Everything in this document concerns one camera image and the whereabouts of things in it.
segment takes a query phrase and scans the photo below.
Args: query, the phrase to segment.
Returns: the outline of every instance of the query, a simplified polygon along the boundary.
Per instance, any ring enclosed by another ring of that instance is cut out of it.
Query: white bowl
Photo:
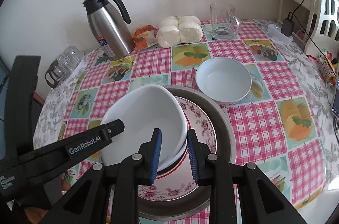
[[[120,119],[124,132],[101,150],[106,166],[120,163],[137,153],[142,143],[150,141],[153,130],[161,129],[162,143],[158,171],[170,166],[187,136],[187,121],[175,97],[160,85],[145,85],[133,90],[113,104],[101,124]]]
[[[202,63],[195,75],[201,92],[219,105],[235,104],[250,92],[252,78],[240,62],[226,57]]]

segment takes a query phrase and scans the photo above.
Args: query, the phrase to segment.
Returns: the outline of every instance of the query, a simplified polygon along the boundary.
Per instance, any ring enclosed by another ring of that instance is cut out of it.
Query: stainless steel bowl
[[[205,94],[183,86],[165,86],[174,96],[197,104],[211,119],[217,137],[217,154],[235,163],[236,143],[232,126],[224,111]],[[210,204],[211,187],[198,187],[190,194],[171,201],[139,200],[139,216],[157,221],[178,220],[195,215]]]

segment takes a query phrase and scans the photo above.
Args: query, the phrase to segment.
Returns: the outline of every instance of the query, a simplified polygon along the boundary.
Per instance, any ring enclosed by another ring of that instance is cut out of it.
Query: tablecloth
[[[199,43],[154,46],[115,62],[101,49],[93,50],[73,80],[50,91],[35,130],[34,147],[99,125],[114,102],[141,85],[173,84],[198,90],[197,67],[209,58],[230,57],[246,66],[253,82],[242,101],[222,107],[236,137],[236,163],[255,162],[295,208],[303,207],[339,172],[339,147],[326,85],[294,42],[285,45],[267,32],[272,22],[242,21],[241,32],[228,41],[215,40],[209,33],[210,21],[204,21]],[[74,184],[97,161],[95,154],[64,173],[64,179]],[[208,217],[206,208],[188,219],[170,222],[207,223]]]

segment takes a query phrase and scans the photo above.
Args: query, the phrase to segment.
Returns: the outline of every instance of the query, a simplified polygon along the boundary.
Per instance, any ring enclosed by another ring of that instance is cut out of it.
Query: plastic-wrapped bun
[[[161,47],[169,48],[180,43],[179,29],[174,25],[160,27],[157,40]]]
[[[196,22],[183,22],[179,25],[179,35],[182,43],[199,42],[202,39],[202,29]]]
[[[166,25],[174,25],[176,27],[179,26],[178,24],[178,17],[171,16],[171,17],[166,17],[162,20],[162,22],[159,23],[159,28],[166,26]]]
[[[193,16],[193,15],[185,15],[185,16],[183,16],[183,17],[181,17],[180,19],[179,19],[179,25],[180,24],[182,24],[183,22],[189,22],[189,21],[193,21],[193,22],[196,22],[196,23],[198,23],[199,25],[201,25],[201,21],[197,18],[197,17],[195,17],[195,16]]]

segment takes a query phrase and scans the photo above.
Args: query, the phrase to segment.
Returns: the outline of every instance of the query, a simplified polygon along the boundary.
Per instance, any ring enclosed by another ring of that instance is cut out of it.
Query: white power strip
[[[267,31],[287,45],[290,45],[293,41],[293,36],[286,37],[284,34],[282,34],[281,27],[273,23],[267,27]]]

